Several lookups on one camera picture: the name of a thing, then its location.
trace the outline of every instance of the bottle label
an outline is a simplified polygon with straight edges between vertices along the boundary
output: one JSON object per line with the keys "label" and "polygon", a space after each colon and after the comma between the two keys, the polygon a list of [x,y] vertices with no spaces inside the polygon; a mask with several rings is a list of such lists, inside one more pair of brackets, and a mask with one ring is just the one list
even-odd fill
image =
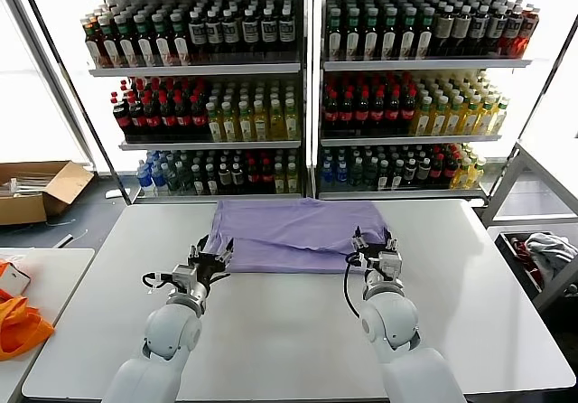
{"label": "bottle label", "polygon": [[243,141],[252,141],[251,122],[249,120],[241,120],[241,133],[243,134]]}
{"label": "bottle label", "polygon": [[402,109],[401,110],[401,118],[404,120],[411,120],[414,118],[415,111],[413,109]]}
{"label": "bottle label", "polygon": [[227,135],[227,141],[230,143],[235,141],[235,125],[233,125],[232,121],[225,121],[223,123],[225,127],[225,134]]}
{"label": "bottle label", "polygon": [[255,131],[257,141],[263,142],[267,140],[265,121],[255,120]]}
{"label": "bottle label", "polygon": [[156,46],[159,48],[163,66],[171,65],[171,52],[169,51],[169,43],[165,39],[156,39]]}
{"label": "bottle label", "polygon": [[274,43],[277,41],[277,21],[261,21],[261,33],[263,42]]}
{"label": "bottle label", "polygon": [[179,126],[188,126],[191,124],[191,116],[179,116],[177,117],[177,122]]}
{"label": "bottle label", "polygon": [[297,193],[297,179],[287,179],[289,193]]}
{"label": "bottle label", "polygon": [[215,182],[214,180],[209,180],[207,182],[209,184],[209,191],[211,195],[217,195],[217,182]]}
{"label": "bottle label", "polygon": [[138,46],[141,48],[141,52],[143,53],[144,64],[146,64],[146,67],[153,67],[154,56],[151,43],[146,39],[140,39],[138,41]]}
{"label": "bottle label", "polygon": [[329,36],[329,61],[338,61],[340,58],[341,34],[333,33]]}
{"label": "bottle label", "polygon": [[379,177],[378,179],[378,191],[384,191],[387,186],[387,177]]}
{"label": "bottle label", "polygon": [[437,26],[435,27],[435,37],[438,39],[447,39],[452,32],[453,18],[438,17]]}
{"label": "bottle label", "polygon": [[471,114],[466,117],[466,123],[463,125],[463,134],[464,135],[471,135],[471,131],[473,130],[473,125],[476,123],[476,119],[478,118],[477,114]]}
{"label": "bottle label", "polygon": [[391,181],[391,190],[394,191],[401,184],[401,175],[396,175]]}
{"label": "bottle label", "polygon": [[399,115],[399,111],[396,109],[386,109],[386,120],[395,121],[397,120],[397,116]]}
{"label": "bottle label", "polygon": [[471,19],[456,17],[453,21],[452,37],[454,39],[465,39],[470,29]]}
{"label": "bottle label", "polygon": [[471,39],[481,39],[486,33],[488,20],[487,17],[472,17],[468,37]]}
{"label": "bottle label", "polygon": [[189,55],[189,48],[187,47],[187,42],[182,37],[177,37],[174,39],[174,45],[179,53],[179,61],[182,66],[188,66],[191,56]]}
{"label": "bottle label", "polygon": [[504,28],[504,33],[502,37],[506,39],[515,39],[520,32],[520,28],[522,27],[522,23],[524,22],[524,18],[520,16],[519,18],[516,17],[509,17],[508,23],[506,23],[506,28]]}
{"label": "bottle label", "polygon": [[295,21],[290,19],[288,21],[279,22],[279,38],[283,43],[291,43],[295,40]]}
{"label": "bottle label", "polygon": [[225,43],[234,44],[240,41],[238,36],[238,28],[236,22],[223,22],[223,35],[225,36]]}
{"label": "bottle label", "polygon": [[381,121],[383,119],[383,111],[370,111],[369,117],[373,121]]}
{"label": "bottle label", "polygon": [[100,51],[98,50],[98,45],[89,40],[87,41],[87,48],[90,52],[90,57],[94,61],[94,65],[100,67],[102,65],[102,58],[100,57]]}
{"label": "bottle label", "polygon": [[177,124],[177,117],[175,116],[163,117],[163,124],[167,127],[173,127],[174,125]]}
{"label": "bottle label", "polygon": [[433,121],[432,136],[439,136],[442,130],[443,122],[445,121],[445,116],[437,116]]}
{"label": "bottle label", "polygon": [[191,33],[192,44],[200,46],[207,43],[207,32],[204,23],[190,23],[189,33]]}
{"label": "bottle label", "polygon": [[297,120],[294,118],[286,118],[285,123],[287,125],[287,139],[297,139]]}
{"label": "bottle label", "polygon": [[202,195],[205,192],[205,188],[202,185],[202,182],[195,182],[195,191],[197,191],[197,195]]}
{"label": "bottle label", "polygon": [[259,29],[256,22],[243,22],[243,39],[245,43],[259,42]]}
{"label": "bottle label", "polygon": [[223,138],[220,135],[219,123],[209,123],[210,134],[213,135],[213,141],[215,143],[220,143]]}
{"label": "bottle label", "polygon": [[367,33],[365,35],[365,46],[363,47],[363,61],[373,60],[373,52],[376,49],[378,35],[376,33]]}
{"label": "bottle label", "polygon": [[453,135],[455,133],[455,127],[458,124],[458,119],[460,119],[460,116],[450,116],[448,118],[448,124],[445,127],[444,135]]}
{"label": "bottle label", "polygon": [[425,133],[425,128],[427,127],[429,119],[430,119],[429,116],[419,117],[419,120],[417,120],[417,129],[415,131],[415,136],[422,136]]}
{"label": "bottle label", "polygon": [[347,36],[347,50],[345,52],[345,61],[355,60],[355,54],[358,50],[359,34],[350,33]]}
{"label": "bottle label", "polygon": [[105,40],[105,49],[107,50],[108,58],[114,67],[122,67],[118,49],[112,40]]}
{"label": "bottle label", "polygon": [[422,60],[427,56],[427,50],[430,47],[431,40],[432,34],[429,31],[419,34],[419,40],[417,41],[417,51],[415,51],[416,60]]}
{"label": "bottle label", "polygon": [[414,44],[414,33],[408,31],[404,33],[401,38],[401,46],[399,48],[400,60],[407,60],[409,58],[409,52],[412,50],[412,44]]}
{"label": "bottle label", "polygon": [[355,119],[358,121],[365,121],[368,119],[369,111],[355,111]]}
{"label": "bottle label", "polygon": [[396,39],[395,33],[385,33],[383,35],[383,42],[381,43],[381,60],[391,59],[391,52],[394,48],[394,41]]}

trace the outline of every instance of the display shelf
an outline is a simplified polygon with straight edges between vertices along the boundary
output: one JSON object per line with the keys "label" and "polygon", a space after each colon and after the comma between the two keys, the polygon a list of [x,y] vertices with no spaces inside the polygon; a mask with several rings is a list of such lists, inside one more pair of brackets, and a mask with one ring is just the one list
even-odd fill
{"label": "display shelf", "polygon": [[127,143],[123,141],[121,150],[245,150],[253,148],[299,148],[301,141],[262,141],[235,143]]}
{"label": "display shelf", "polygon": [[256,63],[256,64],[211,64],[200,66],[172,67],[123,67],[118,69],[92,69],[90,74],[97,78],[137,76],[212,76],[212,75],[258,75],[269,73],[297,73],[299,62]]}
{"label": "display shelf", "polygon": [[440,60],[400,60],[400,61],[326,61],[325,71],[365,71],[365,70],[448,70],[448,69],[490,69],[524,68],[532,60],[509,59],[440,59]]}
{"label": "display shelf", "polygon": [[320,200],[411,200],[434,198],[481,198],[487,200],[483,189],[432,189],[368,192],[320,192]]}
{"label": "display shelf", "polygon": [[500,135],[448,135],[448,136],[384,136],[384,137],[352,137],[352,138],[322,138],[323,147],[341,147],[345,145],[398,145],[398,144],[448,144],[474,143],[483,141],[498,141]]}
{"label": "display shelf", "polygon": [[136,196],[135,204],[184,204],[190,202],[220,202],[222,200],[287,200],[302,198],[300,193],[255,193],[246,195],[168,195]]}

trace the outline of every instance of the purple cloth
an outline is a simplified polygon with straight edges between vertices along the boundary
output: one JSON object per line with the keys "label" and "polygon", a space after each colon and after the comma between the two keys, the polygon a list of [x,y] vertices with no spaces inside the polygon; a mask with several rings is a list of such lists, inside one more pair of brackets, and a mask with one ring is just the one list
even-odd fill
{"label": "purple cloth", "polygon": [[370,201],[220,201],[206,250],[234,238],[230,272],[340,273],[358,226],[366,241],[385,241]]}

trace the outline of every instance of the bottle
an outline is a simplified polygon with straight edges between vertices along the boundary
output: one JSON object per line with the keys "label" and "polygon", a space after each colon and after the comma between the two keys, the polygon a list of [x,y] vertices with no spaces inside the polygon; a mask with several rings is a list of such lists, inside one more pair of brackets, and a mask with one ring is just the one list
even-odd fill
{"label": "bottle", "polygon": [[296,141],[300,138],[299,117],[295,110],[295,100],[292,98],[285,101],[285,126],[288,140]]}
{"label": "bottle", "polygon": [[256,140],[259,142],[267,141],[269,139],[269,121],[267,114],[263,109],[263,102],[256,100],[253,103],[255,108],[255,134]]}
{"label": "bottle", "polygon": [[495,103],[496,103],[495,96],[489,95],[486,97],[481,107],[480,113],[478,114],[476,124],[473,127],[473,131],[471,132],[472,135],[488,134],[489,124],[494,118],[494,113],[492,112],[492,109],[494,108]]}
{"label": "bottle", "polygon": [[415,136],[424,136],[427,124],[430,121],[430,111],[432,110],[432,98],[425,96],[422,98],[422,104],[414,115],[414,134]]}
{"label": "bottle", "polygon": [[487,5],[480,5],[476,15],[471,18],[470,30],[468,31],[468,39],[465,48],[467,55],[482,55],[483,37],[486,34],[489,22],[488,10],[489,7]]}
{"label": "bottle", "polygon": [[470,10],[469,5],[464,5],[461,12],[454,16],[449,42],[449,53],[453,57],[460,57],[465,53],[466,36],[471,25]]}
{"label": "bottle", "polygon": [[437,100],[437,107],[434,112],[430,110],[430,120],[425,133],[429,136],[439,136],[442,133],[442,126],[448,115],[448,98],[440,96]]}
{"label": "bottle", "polygon": [[415,14],[417,10],[414,7],[406,8],[406,18],[404,21],[404,29],[401,32],[399,44],[399,60],[408,60],[414,46],[415,38]]}
{"label": "bottle", "polygon": [[396,190],[403,179],[404,174],[404,160],[396,159],[396,165],[394,166],[393,172],[391,173],[391,190]]}
{"label": "bottle", "polygon": [[442,135],[455,135],[456,127],[460,121],[462,96],[456,96],[452,100],[452,107],[448,113],[445,123],[442,126]]}
{"label": "bottle", "polygon": [[444,57],[448,54],[448,41],[452,34],[454,22],[453,6],[447,5],[443,12],[436,19],[435,29],[433,31],[432,50],[436,57]]}
{"label": "bottle", "polygon": [[355,61],[359,43],[359,9],[350,8],[345,41],[345,61]]}
{"label": "bottle", "polygon": [[460,168],[455,172],[450,182],[450,189],[465,189],[468,182],[468,172],[470,170],[471,159],[469,157],[463,158]]}
{"label": "bottle", "polygon": [[273,141],[282,141],[286,139],[285,122],[281,103],[278,99],[271,100],[271,139]]}
{"label": "bottle", "polygon": [[367,10],[367,20],[363,34],[363,61],[373,60],[378,42],[378,9],[370,7]]}
{"label": "bottle", "polygon": [[415,59],[423,60],[428,56],[430,50],[430,42],[432,40],[432,32],[434,30],[435,10],[432,7],[426,7],[424,9],[424,19],[422,25],[419,29],[419,36],[417,38],[417,44],[415,46]]}

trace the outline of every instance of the orange bag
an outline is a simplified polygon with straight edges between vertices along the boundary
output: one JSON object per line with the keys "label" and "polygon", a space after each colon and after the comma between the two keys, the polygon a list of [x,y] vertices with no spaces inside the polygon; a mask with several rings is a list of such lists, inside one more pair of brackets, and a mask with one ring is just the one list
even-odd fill
{"label": "orange bag", "polygon": [[0,304],[0,361],[9,360],[45,341],[54,328],[31,308],[26,297]]}

